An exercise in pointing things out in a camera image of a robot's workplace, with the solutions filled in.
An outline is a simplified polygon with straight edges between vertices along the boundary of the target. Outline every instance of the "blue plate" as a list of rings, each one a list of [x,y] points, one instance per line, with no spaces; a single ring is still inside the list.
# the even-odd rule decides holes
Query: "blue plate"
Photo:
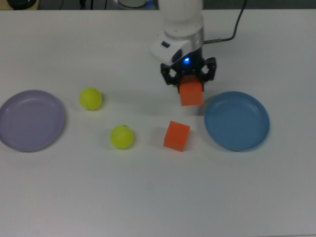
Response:
[[[211,137],[233,151],[257,147],[270,129],[269,116],[263,105],[238,91],[217,95],[206,108],[204,122]]]

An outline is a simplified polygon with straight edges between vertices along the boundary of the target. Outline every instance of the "plate rim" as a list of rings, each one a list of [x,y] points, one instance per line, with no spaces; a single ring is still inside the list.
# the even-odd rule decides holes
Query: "plate rim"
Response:
[[[263,111],[264,114],[266,115],[266,117],[267,117],[267,125],[266,125],[266,127],[267,127],[267,132],[264,134],[264,136],[263,136],[263,138],[261,139],[261,141],[258,142],[258,143],[256,143],[254,146],[252,146],[252,145],[251,145],[251,146],[247,146],[247,148],[243,148],[243,149],[241,149],[241,148],[236,148],[236,147],[231,147],[231,146],[226,146],[226,145],[222,144],[221,142],[219,142],[218,139],[216,139],[216,136],[214,136],[214,135],[212,134],[212,132],[208,129],[208,127],[207,127],[207,125],[206,125],[207,111],[208,111],[209,108],[215,103],[214,100],[215,100],[217,97],[223,96],[223,95],[225,95],[225,94],[238,94],[238,95],[243,95],[243,96],[246,96],[246,97],[250,98],[250,99],[253,100],[253,101],[256,101],[256,102],[260,105],[260,107],[261,107],[260,110]],[[226,149],[228,149],[228,150],[231,150],[231,151],[242,152],[242,151],[249,151],[249,150],[252,150],[252,149],[254,149],[254,148],[260,146],[260,145],[266,140],[266,138],[267,138],[267,136],[268,136],[268,134],[269,134],[269,132],[270,132],[270,117],[269,117],[269,114],[268,114],[267,109],[263,106],[263,104],[262,104],[258,99],[256,99],[256,98],[253,97],[252,95],[249,95],[249,94],[247,94],[247,93],[245,93],[245,92],[234,91],[234,90],[233,90],[233,91],[225,91],[225,92],[219,93],[218,95],[216,95],[216,96],[208,103],[208,105],[206,106],[205,112],[204,112],[204,125],[205,125],[205,128],[206,128],[208,134],[213,138],[213,140],[214,140],[217,144],[219,144],[220,146],[222,146],[222,147],[224,147],[224,148],[226,148]]]
[[[31,149],[19,149],[15,146],[12,146],[10,144],[8,144],[7,142],[5,142],[2,138],[3,136],[0,136],[0,141],[5,144],[7,147],[10,147],[16,151],[19,151],[19,152],[36,152],[36,151],[40,151],[44,148],[46,148],[47,146],[51,145],[56,139],[57,137],[60,135],[64,125],[65,125],[65,110],[64,110],[64,106],[62,104],[62,102],[59,100],[59,98],[57,98],[55,95],[47,92],[47,91],[44,91],[44,90],[39,90],[39,89],[31,89],[31,90],[24,90],[24,91],[21,91],[19,93],[16,93],[14,94],[13,96],[11,96],[10,98],[8,98],[0,107],[0,121],[2,119],[2,115],[1,115],[1,111],[3,109],[6,109],[8,108],[8,106],[10,105],[10,100],[14,99],[15,97],[21,95],[21,94],[27,94],[27,93],[36,93],[36,92],[39,92],[39,93],[42,93],[42,94],[46,94],[48,95],[49,97],[52,97],[54,98],[55,100],[55,104],[58,105],[58,107],[61,109],[61,126],[58,128],[58,130],[56,131],[56,133],[54,134],[54,136],[52,136],[49,141],[47,141],[46,143],[44,143],[43,145],[40,145],[38,147],[35,147],[35,148],[31,148]]]

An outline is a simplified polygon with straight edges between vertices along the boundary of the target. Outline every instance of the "black cable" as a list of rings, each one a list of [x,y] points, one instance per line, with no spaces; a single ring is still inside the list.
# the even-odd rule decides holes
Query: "black cable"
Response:
[[[232,36],[232,37],[226,38],[226,39],[210,39],[210,40],[205,40],[205,41],[204,41],[204,44],[219,43],[219,42],[224,42],[224,41],[230,41],[230,40],[232,40],[233,38],[235,38],[235,35],[236,35],[236,32],[237,32],[238,23],[239,23],[239,20],[240,20],[240,18],[241,18],[242,12],[244,11],[246,5],[247,5],[247,0],[244,0],[243,5],[242,5],[242,8],[241,8],[241,11],[240,11],[240,13],[239,13],[238,19],[237,19],[236,24],[235,24],[235,29],[234,29],[234,33],[233,33],[233,36]]]
[[[62,0],[62,2],[61,2],[61,5],[60,5],[60,7],[59,7],[59,10],[61,10],[61,8],[63,7],[63,5],[64,5],[64,0]]]

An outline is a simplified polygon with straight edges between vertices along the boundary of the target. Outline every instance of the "blue led light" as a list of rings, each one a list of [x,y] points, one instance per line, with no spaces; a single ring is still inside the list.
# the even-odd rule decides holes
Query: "blue led light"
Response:
[[[190,59],[189,58],[185,58],[183,60],[183,64],[186,64],[186,65],[190,64]]]

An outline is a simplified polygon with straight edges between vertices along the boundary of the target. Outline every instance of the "dark background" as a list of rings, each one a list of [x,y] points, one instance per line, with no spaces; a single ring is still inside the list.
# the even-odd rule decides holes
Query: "dark background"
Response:
[[[86,0],[86,7],[83,10],[90,10],[90,1]],[[94,0],[94,10],[104,10],[106,0]],[[107,0],[107,10],[122,9],[117,0]],[[144,10],[157,9],[157,0],[154,4]],[[204,0],[204,9],[240,9],[243,0]],[[58,10],[62,0],[40,0],[39,10]],[[316,0],[248,0],[248,9],[306,9],[316,8]],[[80,9],[79,0],[64,0],[62,10]]]

